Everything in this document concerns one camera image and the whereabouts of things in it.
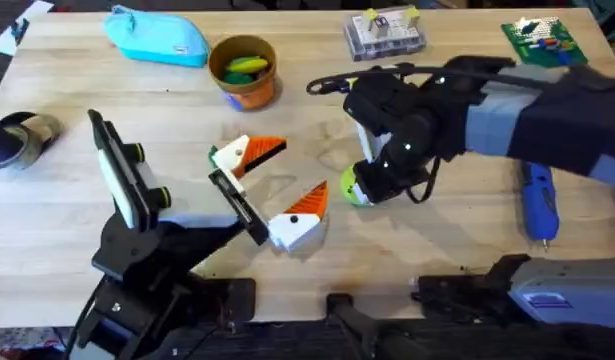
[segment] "orange triangle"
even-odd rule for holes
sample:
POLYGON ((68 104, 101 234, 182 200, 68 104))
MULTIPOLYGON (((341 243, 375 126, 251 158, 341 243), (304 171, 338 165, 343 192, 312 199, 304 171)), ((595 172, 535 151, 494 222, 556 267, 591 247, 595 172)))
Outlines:
POLYGON ((249 138, 247 143, 247 149, 238 167, 232 170, 237 178, 241 178, 249 170, 247 165, 256 161, 256 159, 264 156, 265 154, 276 150, 278 147, 285 146, 285 139, 276 136, 253 136, 249 138))
POLYGON ((316 214, 323 218, 327 210, 327 181, 316 186, 309 194, 303 196, 285 214, 316 214))

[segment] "green object in cup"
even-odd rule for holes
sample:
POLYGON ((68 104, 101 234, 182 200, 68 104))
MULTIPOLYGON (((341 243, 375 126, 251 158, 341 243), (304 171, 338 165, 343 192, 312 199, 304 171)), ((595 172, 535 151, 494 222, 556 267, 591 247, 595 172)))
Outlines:
POLYGON ((245 56, 233 59, 226 70, 231 72, 239 72, 244 74, 257 73, 269 66, 267 60, 260 56, 245 56))
POLYGON ((254 78, 243 73, 228 72, 223 77, 223 81, 232 85, 245 85, 254 82, 254 78))
POLYGON ((276 95, 276 53, 265 40, 254 35, 235 35, 222 40, 209 53, 209 73, 227 94, 225 98, 236 110, 253 110, 267 105, 276 95), (234 59, 260 56, 267 60, 266 73, 249 84, 230 84, 223 81, 227 66, 234 59))

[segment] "green circuit board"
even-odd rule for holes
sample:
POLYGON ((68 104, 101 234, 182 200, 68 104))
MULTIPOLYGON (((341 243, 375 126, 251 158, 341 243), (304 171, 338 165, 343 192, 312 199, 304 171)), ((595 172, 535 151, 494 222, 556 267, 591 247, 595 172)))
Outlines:
POLYGON ((525 64, 535 64, 551 68, 575 64, 587 64, 587 58, 567 28, 556 17, 520 19, 512 24, 502 24, 501 28, 525 64), (565 44, 566 49, 546 49, 538 47, 540 39, 556 40, 565 44))

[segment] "wooden table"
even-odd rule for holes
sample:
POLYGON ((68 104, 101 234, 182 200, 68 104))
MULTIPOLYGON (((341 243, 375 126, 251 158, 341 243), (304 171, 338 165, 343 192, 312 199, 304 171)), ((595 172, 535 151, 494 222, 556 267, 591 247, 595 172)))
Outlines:
POLYGON ((584 9, 424 11, 429 46, 377 62, 350 60, 344 12, 185 13, 215 44, 258 34, 278 54, 282 95, 259 112, 232 110, 206 69, 128 60, 105 36, 106 14, 49 14, 34 20, 0 85, 0 118, 48 113, 63 138, 30 169, 0 171, 0 327, 71 325, 101 273, 90 265, 113 206, 99 171, 86 110, 112 120, 123 140, 141 142, 156 173, 206 182, 211 144, 241 134, 279 135, 288 149, 247 175, 250 198, 267 214, 286 208, 319 181, 330 181, 324 246, 288 257, 247 236, 198 271, 258 284, 256 320, 323 317, 325 295, 345 291, 374 316, 420 316, 408 283, 424 274, 486 271, 501 255, 558 259, 615 257, 615 190, 555 172, 561 228, 548 254, 527 242, 519 223, 512 161, 466 155, 441 167, 423 205, 406 197, 354 208, 338 192, 346 166, 362 158, 343 96, 308 96, 316 77, 375 63, 442 65, 460 54, 516 57, 500 24, 558 16, 596 69, 615 76, 615 59, 584 9))

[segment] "black mount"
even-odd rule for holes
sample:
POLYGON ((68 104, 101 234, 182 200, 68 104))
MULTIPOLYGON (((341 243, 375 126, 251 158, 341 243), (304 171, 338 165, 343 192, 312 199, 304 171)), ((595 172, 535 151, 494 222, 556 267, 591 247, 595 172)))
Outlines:
POLYGON ((327 319, 336 321, 358 360, 458 360, 444 352, 432 352, 409 329, 395 321, 376 320, 354 308, 348 294, 327 296, 327 319))
POLYGON ((201 322, 226 324, 254 316, 253 279, 202 279, 189 270, 243 230, 183 229, 162 223, 136 232, 119 214, 103 229, 94 266, 105 276, 95 305, 78 332, 78 346, 93 342, 117 359, 157 357, 174 334, 201 322))
MULTIPOLYGON (((83 309, 76 324, 77 345, 84 348, 91 342, 119 360, 156 359, 170 350, 181 332, 201 322, 220 328, 251 320, 253 279, 210 280, 190 272, 244 230, 262 243, 267 234, 252 230, 260 224, 252 225, 251 211, 243 209, 231 226, 220 228, 160 222, 158 214, 171 205, 171 196, 165 187, 147 188, 137 167, 145 161, 143 147, 123 143, 100 113, 90 110, 89 116, 96 147, 106 159, 101 165, 113 172, 107 174, 115 179, 110 188, 120 189, 113 194, 116 211, 92 259, 105 275, 92 294, 93 307, 83 309), (123 214, 119 202, 129 213, 123 214)), ((224 178, 216 170, 212 180, 221 175, 224 178)), ((234 192, 227 190, 216 189, 225 196, 234 192)))
POLYGON ((421 276, 411 297, 430 320, 500 326, 533 323, 507 294, 511 277, 530 259, 526 254, 503 256, 485 275, 421 276))

